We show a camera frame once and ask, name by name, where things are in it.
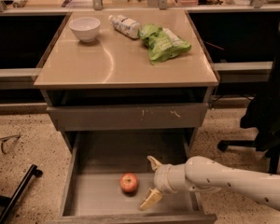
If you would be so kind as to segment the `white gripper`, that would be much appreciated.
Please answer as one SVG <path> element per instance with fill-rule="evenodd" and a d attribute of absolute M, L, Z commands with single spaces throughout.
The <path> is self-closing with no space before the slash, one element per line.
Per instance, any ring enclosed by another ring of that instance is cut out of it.
<path fill-rule="evenodd" d="M 162 164 L 153 156 L 147 156 L 154 174 L 155 189 L 148 189 L 147 196 L 140 204 L 141 211 L 148 210 L 162 199 L 162 194 L 174 194 L 189 190 L 185 165 Z"/>

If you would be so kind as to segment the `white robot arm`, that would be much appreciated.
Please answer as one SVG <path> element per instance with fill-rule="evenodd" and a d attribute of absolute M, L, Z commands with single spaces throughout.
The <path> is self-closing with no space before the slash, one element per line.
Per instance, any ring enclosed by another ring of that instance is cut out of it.
<path fill-rule="evenodd" d="M 162 164 L 148 156 L 154 171 L 154 188 L 140 204 L 142 211 L 158 203 L 164 195 L 230 189 L 256 203 L 280 211 L 280 175 L 230 168 L 202 156 L 185 163 Z"/>

